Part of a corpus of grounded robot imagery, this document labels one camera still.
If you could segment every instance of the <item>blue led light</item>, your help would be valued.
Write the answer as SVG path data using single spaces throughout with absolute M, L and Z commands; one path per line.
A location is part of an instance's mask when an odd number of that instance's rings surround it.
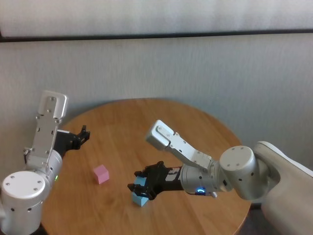
M 205 190 L 204 190 L 204 189 L 202 189 L 202 188 L 199 188 L 199 189 L 197 189 L 197 192 L 200 192 L 200 193 L 205 193 Z

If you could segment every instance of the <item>gray wall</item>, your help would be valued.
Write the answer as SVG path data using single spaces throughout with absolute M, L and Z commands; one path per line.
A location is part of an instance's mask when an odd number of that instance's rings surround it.
M 68 118 L 105 102 L 163 97 L 267 140 L 313 168 L 313 34 L 0 44 L 0 179 L 23 165 L 42 89 Z

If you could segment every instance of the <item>table top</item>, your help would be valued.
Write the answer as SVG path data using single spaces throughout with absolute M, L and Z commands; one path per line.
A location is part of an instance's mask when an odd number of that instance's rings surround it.
M 44 203 L 43 226 L 51 235 L 232 235 L 248 213 L 250 203 L 233 190 L 216 199 L 167 191 L 142 208 L 132 202 L 128 183 L 134 172 L 164 161 L 182 165 L 168 152 L 154 149 L 145 135 L 160 119 L 194 148 L 215 160 L 240 145 L 236 136 L 212 116 L 173 101 L 131 99 L 105 104 L 67 123 L 62 129 L 91 131 L 80 150 L 67 152 L 63 168 Z M 104 165 L 110 179 L 99 185 L 93 169 Z

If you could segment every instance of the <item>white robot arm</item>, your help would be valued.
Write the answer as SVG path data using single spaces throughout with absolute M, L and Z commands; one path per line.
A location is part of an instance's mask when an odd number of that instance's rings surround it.
M 86 126 L 78 135 L 58 130 L 66 109 L 66 95 L 43 92 L 33 145 L 24 150 L 25 169 L 10 174 L 1 184 L 0 230 L 6 235 L 36 234 L 43 201 L 61 170 L 63 156 L 89 139 Z
M 147 177 L 145 186 L 128 185 L 138 196 L 153 200 L 162 191 L 184 190 L 215 198 L 217 192 L 234 188 L 245 200 L 263 196 L 262 211 L 282 234 L 312 233 L 313 172 L 286 157 L 272 144 L 261 141 L 253 150 L 235 146 L 215 161 L 194 149 L 160 120 L 149 131 L 147 141 L 159 150 L 173 153 L 184 164 L 166 168 L 159 162 L 135 172 L 136 176 Z

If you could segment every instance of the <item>floor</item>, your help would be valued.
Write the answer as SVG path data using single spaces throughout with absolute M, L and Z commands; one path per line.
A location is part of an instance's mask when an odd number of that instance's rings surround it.
M 238 235 L 280 235 L 264 218 L 261 210 L 250 210 Z

